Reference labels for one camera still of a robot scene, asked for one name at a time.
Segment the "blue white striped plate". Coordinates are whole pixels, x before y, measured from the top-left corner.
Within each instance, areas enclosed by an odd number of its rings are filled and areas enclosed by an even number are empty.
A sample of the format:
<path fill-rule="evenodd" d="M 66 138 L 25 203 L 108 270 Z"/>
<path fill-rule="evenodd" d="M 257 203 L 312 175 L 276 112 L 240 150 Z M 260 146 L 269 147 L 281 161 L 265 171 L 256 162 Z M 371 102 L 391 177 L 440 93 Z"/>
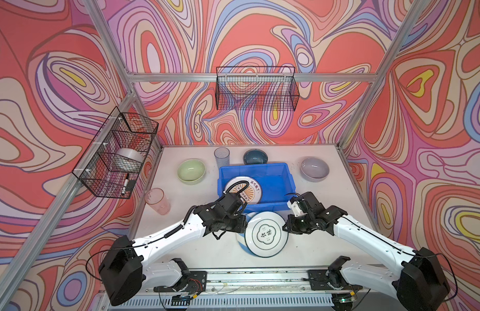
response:
<path fill-rule="evenodd" d="M 246 214 L 246 221 L 249 222 L 252 218 L 254 218 L 254 216 L 257 215 L 257 213 L 249 213 L 249 214 Z M 236 234 L 236 238 L 237 238 L 237 242 L 241 248 L 242 251 L 244 251 L 245 253 L 249 254 L 250 256 L 256 256 L 256 254 L 254 254 L 250 249 L 249 247 L 246 245 L 246 239 L 245 239 L 245 234 L 244 233 L 237 233 Z"/>

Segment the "clear grey plastic cup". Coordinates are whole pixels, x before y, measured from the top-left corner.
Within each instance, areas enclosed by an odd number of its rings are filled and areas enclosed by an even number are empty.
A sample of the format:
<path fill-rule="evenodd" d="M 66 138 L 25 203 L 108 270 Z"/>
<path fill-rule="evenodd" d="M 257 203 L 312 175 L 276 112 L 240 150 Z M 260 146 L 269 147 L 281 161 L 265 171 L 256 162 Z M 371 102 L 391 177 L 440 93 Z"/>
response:
<path fill-rule="evenodd" d="M 215 156 L 215 160 L 218 168 L 229 167 L 230 151 L 228 148 L 222 146 L 215 149 L 214 156 Z"/>

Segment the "orange sunburst plate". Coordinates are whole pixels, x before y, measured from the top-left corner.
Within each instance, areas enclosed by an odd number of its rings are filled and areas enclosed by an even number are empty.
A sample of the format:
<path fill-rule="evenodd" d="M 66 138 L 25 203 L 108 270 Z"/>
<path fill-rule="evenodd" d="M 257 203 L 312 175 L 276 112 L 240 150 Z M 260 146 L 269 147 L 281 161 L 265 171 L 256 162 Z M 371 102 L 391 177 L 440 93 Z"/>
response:
<path fill-rule="evenodd" d="M 248 176 L 237 176 L 232 178 L 224 187 L 224 190 L 229 193 L 238 193 L 246 184 L 248 186 L 240 195 L 248 204 L 257 204 L 262 198 L 262 188 L 260 183 L 254 178 Z"/>

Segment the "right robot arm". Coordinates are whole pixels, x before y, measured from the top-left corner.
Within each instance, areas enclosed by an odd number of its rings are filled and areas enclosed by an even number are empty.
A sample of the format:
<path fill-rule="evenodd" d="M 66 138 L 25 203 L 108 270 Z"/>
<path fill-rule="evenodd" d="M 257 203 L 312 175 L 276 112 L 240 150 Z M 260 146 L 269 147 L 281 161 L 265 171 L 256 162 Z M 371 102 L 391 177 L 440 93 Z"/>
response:
<path fill-rule="evenodd" d="M 324 207 L 312 192 L 291 193 L 292 211 L 283 230 L 295 235 L 324 231 L 358 247 L 382 267 L 353 262 L 340 256 L 326 270 L 322 282 L 335 290 L 363 286 L 397 299 L 407 310 L 438 310 L 456 298 L 439 262 L 439 253 L 415 250 L 360 223 L 337 206 Z"/>

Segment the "clear pink plastic cup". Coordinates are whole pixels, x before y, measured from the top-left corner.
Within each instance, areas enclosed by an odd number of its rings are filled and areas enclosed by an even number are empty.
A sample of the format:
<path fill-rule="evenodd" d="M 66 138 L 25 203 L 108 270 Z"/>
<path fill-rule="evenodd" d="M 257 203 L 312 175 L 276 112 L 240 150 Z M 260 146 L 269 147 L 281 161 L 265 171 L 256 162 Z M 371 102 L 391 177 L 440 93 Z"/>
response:
<path fill-rule="evenodd" d="M 171 205 L 161 188 L 153 188 L 147 191 L 145 202 L 160 215 L 167 215 L 171 210 Z"/>

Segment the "dark teal bowl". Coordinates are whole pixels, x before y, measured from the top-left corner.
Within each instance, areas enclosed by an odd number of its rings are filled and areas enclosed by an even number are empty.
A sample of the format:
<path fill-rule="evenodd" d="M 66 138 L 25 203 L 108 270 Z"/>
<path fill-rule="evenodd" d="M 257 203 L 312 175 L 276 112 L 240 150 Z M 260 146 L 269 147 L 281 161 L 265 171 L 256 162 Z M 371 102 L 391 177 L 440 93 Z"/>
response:
<path fill-rule="evenodd" d="M 246 151 L 242 159 L 245 165 L 262 165 L 268 163 L 267 154 L 259 149 L 251 149 Z"/>

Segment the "light green bowl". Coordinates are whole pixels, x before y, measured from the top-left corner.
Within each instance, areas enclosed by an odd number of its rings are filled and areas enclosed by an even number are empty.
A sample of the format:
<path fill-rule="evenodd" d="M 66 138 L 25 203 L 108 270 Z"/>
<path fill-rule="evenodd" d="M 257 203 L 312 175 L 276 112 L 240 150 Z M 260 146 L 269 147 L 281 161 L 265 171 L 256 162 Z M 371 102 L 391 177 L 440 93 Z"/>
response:
<path fill-rule="evenodd" d="M 200 183 L 206 175 L 206 166 L 199 159 L 188 159 L 182 162 L 177 169 L 178 179 L 187 185 Z"/>

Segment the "white plate green motif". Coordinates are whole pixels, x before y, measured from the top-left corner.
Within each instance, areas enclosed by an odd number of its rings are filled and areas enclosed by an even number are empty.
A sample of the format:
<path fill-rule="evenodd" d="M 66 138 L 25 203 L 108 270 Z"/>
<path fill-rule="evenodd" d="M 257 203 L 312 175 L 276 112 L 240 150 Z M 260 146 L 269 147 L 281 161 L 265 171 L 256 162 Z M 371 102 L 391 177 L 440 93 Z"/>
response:
<path fill-rule="evenodd" d="M 257 213 L 245 231 L 246 245 L 257 257 L 270 258 L 280 253 L 288 242 L 288 233 L 283 230 L 285 220 L 277 213 Z"/>

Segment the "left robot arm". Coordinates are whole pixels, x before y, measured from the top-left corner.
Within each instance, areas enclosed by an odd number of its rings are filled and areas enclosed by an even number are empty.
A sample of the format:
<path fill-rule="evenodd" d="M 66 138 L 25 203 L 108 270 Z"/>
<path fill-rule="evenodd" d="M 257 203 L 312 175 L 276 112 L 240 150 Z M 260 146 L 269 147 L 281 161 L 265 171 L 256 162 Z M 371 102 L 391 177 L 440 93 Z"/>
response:
<path fill-rule="evenodd" d="M 102 250 L 104 258 L 96 278 L 104 285 L 111 306 L 126 303 L 144 286 L 182 285 L 187 279 L 182 260 L 157 263 L 172 250 L 208 235 L 220 240 L 227 232 L 244 233 L 247 221 L 243 212 L 248 202 L 241 194 L 249 185 L 247 181 L 235 182 L 214 202 L 192 206 L 182 221 L 135 240 L 124 235 Z"/>

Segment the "lilac grey bowl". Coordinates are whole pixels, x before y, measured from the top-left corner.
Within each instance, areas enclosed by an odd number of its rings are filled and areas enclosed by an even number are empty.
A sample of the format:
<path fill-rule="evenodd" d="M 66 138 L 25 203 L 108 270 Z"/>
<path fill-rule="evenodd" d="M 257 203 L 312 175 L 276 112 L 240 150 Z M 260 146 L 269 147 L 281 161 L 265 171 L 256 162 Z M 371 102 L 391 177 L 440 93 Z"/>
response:
<path fill-rule="evenodd" d="M 300 174 L 307 181 L 323 181 L 328 177 L 329 173 L 329 165 L 320 158 L 308 157 L 300 163 Z"/>

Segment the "blue plastic bin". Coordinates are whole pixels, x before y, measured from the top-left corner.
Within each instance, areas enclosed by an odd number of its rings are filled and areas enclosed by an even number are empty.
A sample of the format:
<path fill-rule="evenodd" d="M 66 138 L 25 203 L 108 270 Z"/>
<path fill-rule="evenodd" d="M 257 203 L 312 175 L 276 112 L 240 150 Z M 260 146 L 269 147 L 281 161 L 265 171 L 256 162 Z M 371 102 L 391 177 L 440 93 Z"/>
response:
<path fill-rule="evenodd" d="M 287 202 L 292 193 L 296 192 L 296 186 L 286 163 L 222 167 L 219 169 L 217 180 L 218 195 L 222 195 L 226 184 L 237 176 L 254 178 L 262 188 L 261 201 L 257 204 L 248 204 L 245 213 L 279 212 L 289 209 Z"/>

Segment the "black marker pen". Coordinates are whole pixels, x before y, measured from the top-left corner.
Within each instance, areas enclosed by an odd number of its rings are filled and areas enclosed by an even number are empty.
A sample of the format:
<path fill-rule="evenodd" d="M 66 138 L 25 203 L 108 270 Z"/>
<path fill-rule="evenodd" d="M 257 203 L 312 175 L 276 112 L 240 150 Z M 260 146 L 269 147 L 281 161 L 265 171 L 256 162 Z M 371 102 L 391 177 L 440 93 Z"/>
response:
<path fill-rule="evenodd" d="M 121 189 L 121 195 L 125 195 L 125 193 L 127 191 L 127 185 L 128 185 L 128 182 L 129 182 L 129 177 L 130 177 L 130 174 L 127 173 L 125 178 L 124 178 L 123 186 L 122 186 L 122 189 Z"/>

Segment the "white tape roll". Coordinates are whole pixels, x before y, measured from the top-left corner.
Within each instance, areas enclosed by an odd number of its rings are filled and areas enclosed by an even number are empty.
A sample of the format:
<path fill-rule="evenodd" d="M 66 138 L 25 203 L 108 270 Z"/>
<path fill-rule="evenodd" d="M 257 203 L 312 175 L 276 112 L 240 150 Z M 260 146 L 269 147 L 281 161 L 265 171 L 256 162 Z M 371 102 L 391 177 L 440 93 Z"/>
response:
<path fill-rule="evenodd" d="M 143 154 L 134 149 L 121 148 L 114 155 L 115 168 L 123 172 L 139 171 L 143 160 Z"/>

